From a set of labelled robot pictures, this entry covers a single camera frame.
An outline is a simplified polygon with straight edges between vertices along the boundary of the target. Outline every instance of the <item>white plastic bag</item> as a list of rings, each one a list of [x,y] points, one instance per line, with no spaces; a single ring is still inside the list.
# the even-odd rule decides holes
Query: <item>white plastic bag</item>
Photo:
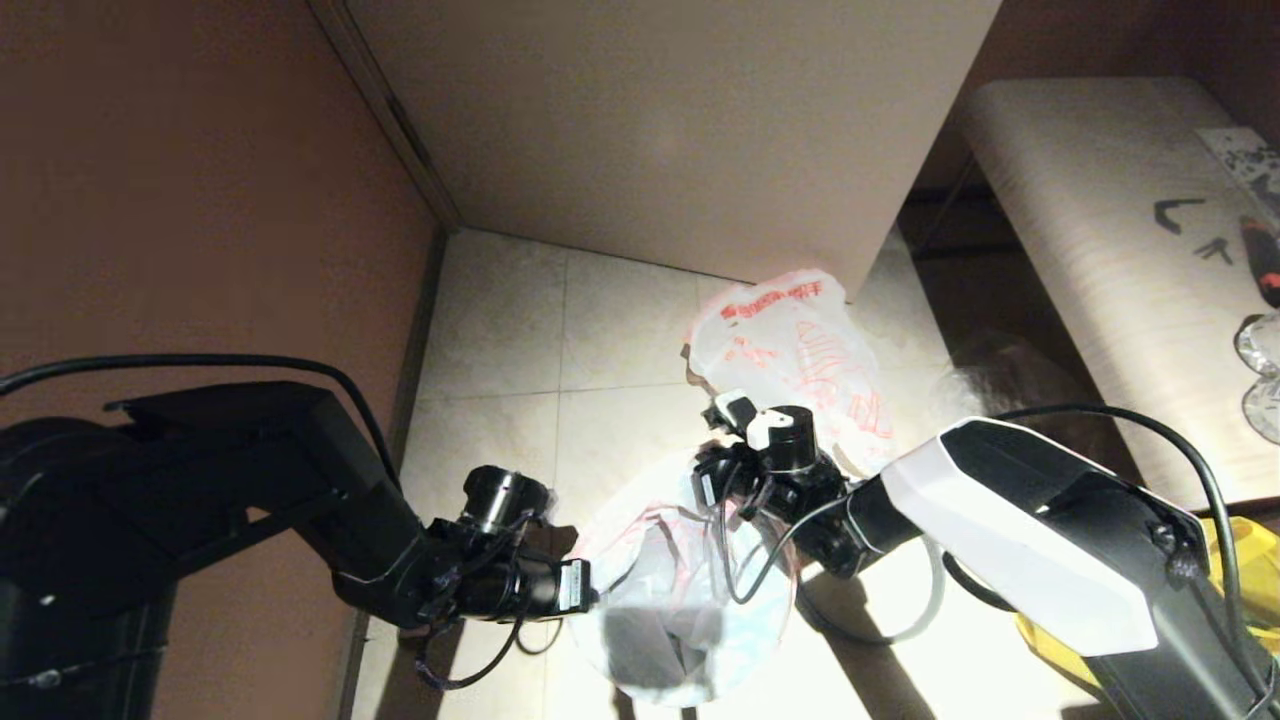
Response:
[[[758,407],[808,407],[818,445],[851,461],[846,470],[870,477],[895,457],[876,356],[846,314],[845,288],[822,270],[717,295],[690,329],[689,369]]]
[[[776,650],[795,593],[794,562],[782,553],[751,602],[728,597],[717,514],[694,488],[695,454],[641,471],[570,553],[591,562],[600,593],[591,612],[567,620],[579,651],[632,698],[668,707],[708,702],[746,680]],[[753,525],[731,520],[730,530],[745,588],[772,544]]]

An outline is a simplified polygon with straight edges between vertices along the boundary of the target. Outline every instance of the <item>tiled floor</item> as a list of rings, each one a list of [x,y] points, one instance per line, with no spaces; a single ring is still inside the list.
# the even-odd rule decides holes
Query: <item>tiled floor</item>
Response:
[[[454,518],[462,479],[495,464],[552,484],[554,520],[585,524],[652,459],[707,438],[705,393],[686,383],[687,323],[726,282],[630,260],[466,231],[447,251],[403,469],[424,518]],[[946,369],[906,246],[896,233],[849,306],[881,365],[901,450],[934,430],[928,387]],[[852,602],[882,628],[910,623],[928,589],[919,547],[872,569]],[[508,628],[465,625],[452,676],[479,669]],[[538,647],[545,626],[522,638]],[[980,655],[979,662],[974,655]],[[696,711],[632,703],[577,657],[568,632],[540,656],[512,651],[479,684],[440,697],[412,676],[396,633],[374,620],[356,720],[777,719],[797,710],[854,717],[1059,717],[1092,700],[1032,659],[1009,618],[950,593],[925,637],[893,650],[829,642],[794,615],[760,682]]]

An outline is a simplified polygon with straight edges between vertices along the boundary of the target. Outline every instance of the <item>brown wall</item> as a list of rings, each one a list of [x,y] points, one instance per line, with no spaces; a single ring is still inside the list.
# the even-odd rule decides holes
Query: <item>brown wall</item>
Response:
[[[384,427],[436,234],[305,0],[0,4],[0,372],[300,355]],[[250,377],[55,380],[0,421]],[[155,717],[333,716],[351,616],[292,534],[184,580]]]
[[[1171,74],[1199,79],[1236,120],[1280,141],[1280,3],[1004,0],[955,108],[993,79]],[[947,122],[915,187],[947,186],[965,154]]]

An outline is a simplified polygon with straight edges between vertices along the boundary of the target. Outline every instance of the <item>white bench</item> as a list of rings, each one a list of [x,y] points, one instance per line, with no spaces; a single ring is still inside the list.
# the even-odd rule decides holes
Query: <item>white bench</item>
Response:
[[[1102,397],[1183,433],[1229,502],[1280,495],[1280,447],[1245,421],[1256,375],[1236,357],[1242,320],[1270,310],[1254,288],[1240,217],[1257,215],[1196,135],[1233,126],[1187,78],[1001,81],[961,127]],[[1157,201],[1180,234],[1155,220]],[[1228,241],[1228,264],[1197,249]],[[1143,479],[1187,507],[1206,500],[1164,439],[1120,423]]]

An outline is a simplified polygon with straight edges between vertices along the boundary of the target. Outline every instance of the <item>robotic arm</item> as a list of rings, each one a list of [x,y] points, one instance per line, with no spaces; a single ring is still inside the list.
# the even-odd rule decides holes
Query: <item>robotic arm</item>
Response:
[[[0,432],[3,717],[145,719],[177,580],[288,528],[343,601],[401,628],[595,602],[586,562],[522,542],[545,520],[544,486],[477,468],[458,520],[424,527],[328,391],[228,384],[115,407],[128,424]],[[733,497],[745,520],[792,525],[829,573],[852,577],[925,533],[1084,656],[1126,717],[1243,717],[1270,702],[1248,674],[1274,688],[1271,657],[1225,629],[1196,519],[1084,457],[972,419],[851,484],[803,407],[758,411],[737,393],[707,415],[744,441],[701,457],[707,505]]]

